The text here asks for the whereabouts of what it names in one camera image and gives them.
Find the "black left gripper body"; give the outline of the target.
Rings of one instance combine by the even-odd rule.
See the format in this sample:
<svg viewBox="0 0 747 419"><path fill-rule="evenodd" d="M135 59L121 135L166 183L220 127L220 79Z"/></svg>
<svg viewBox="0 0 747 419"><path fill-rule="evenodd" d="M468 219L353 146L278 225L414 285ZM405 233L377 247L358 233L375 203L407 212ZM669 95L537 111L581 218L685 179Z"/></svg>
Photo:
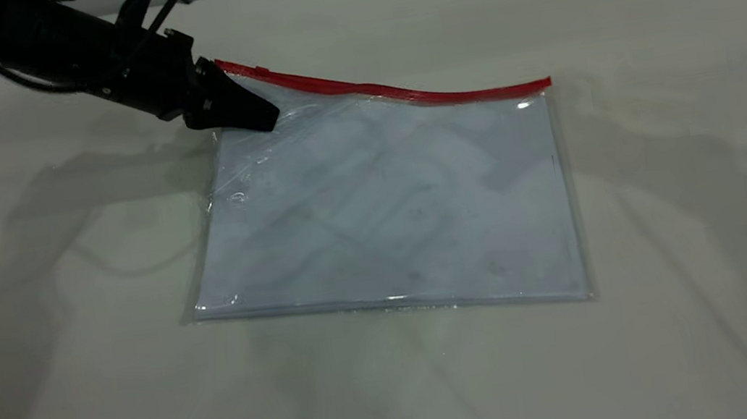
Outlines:
<svg viewBox="0 0 747 419"><path fill-rule="evenodd" d="M191 35L171 29L156 35L128 67L105 82L105 99L168 122L206 114L213 104L193 58L194 42Z"/></svg>

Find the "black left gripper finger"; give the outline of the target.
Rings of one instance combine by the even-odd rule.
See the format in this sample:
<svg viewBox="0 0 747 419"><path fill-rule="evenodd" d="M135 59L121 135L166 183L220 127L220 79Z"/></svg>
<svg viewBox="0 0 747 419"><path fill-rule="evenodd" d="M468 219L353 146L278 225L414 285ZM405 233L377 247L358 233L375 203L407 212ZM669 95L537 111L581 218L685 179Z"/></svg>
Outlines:
<svg viewBox="0 0 747 419"><path fill-rule="evenodd" d="M185 126L190 130L274 130L279 107L239 85L210 59L199 57L194 69L188 76L189 92L183 107Z"/></svg>

